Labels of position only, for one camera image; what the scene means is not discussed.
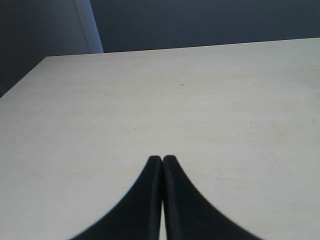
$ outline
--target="dark gray wall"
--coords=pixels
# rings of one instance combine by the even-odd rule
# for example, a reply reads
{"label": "dark gray wall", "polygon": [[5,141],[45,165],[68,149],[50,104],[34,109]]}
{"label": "dark gray wall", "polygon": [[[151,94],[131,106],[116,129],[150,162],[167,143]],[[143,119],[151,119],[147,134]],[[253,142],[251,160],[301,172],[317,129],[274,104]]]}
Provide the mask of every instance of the dark gray wall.
{"label": "dark gray wall", "polygon": [[91,0],[105,52],[320,37],[320,0]]}
{"label": "dark gray wall", "polygon": [[47,56],[89,53],[74,0],[0,0],[0,22],[4,91]]}

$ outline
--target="white table surface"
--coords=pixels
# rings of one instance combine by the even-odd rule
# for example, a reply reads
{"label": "white table surface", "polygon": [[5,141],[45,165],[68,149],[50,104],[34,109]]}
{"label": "white table surface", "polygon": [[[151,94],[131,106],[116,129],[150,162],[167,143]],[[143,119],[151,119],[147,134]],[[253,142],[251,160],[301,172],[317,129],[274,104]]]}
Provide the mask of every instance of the white table surface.
{"label": "white table surface", "polygon": [[0,239],[71,238],[166,154],[252,233],[318,240],[320,38],[47,57],[0,98]]}

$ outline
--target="black plastic part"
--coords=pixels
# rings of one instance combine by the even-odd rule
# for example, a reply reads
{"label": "black plastic part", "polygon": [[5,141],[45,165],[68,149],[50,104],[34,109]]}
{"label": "black plastic part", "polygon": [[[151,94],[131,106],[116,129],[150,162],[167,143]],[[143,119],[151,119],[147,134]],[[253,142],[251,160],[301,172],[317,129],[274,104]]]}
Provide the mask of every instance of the black plastic part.
{"label": "black plastic part", "polygon": [[164,215],[168,240],[259,240],[214,208],[173,155],[163,159]]}
{"label": "black plastic part", "polygon": [[107,215],[72,240],[158,240],[162,177],[161,158],[149,157],[123,199]]}

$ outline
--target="black object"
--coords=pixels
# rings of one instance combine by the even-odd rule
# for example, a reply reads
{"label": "black object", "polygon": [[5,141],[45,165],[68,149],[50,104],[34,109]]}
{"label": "black object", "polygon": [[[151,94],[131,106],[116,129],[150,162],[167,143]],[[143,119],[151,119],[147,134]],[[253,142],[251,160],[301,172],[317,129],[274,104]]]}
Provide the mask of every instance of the black object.
{"label": "black object", "polygon": [[215,209],[194,187],[173,155],[163,159],[168,240],[259,240]]}
{"label": "black object", "polygon": [[149,157],[123,199],[72,240],[158,240],[162,201],[162,160]]}

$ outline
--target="table top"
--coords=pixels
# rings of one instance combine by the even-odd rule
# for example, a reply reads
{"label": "table top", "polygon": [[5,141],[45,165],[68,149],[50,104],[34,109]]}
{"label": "table top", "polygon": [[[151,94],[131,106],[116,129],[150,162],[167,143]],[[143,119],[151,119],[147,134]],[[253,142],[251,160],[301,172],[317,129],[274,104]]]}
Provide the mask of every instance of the table top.
{"label": "table top", "polygon": [[242,227],[316,240],[319,144],[320,38],[47,57],[0,98],[0,239],[69,239],[173,154]]}

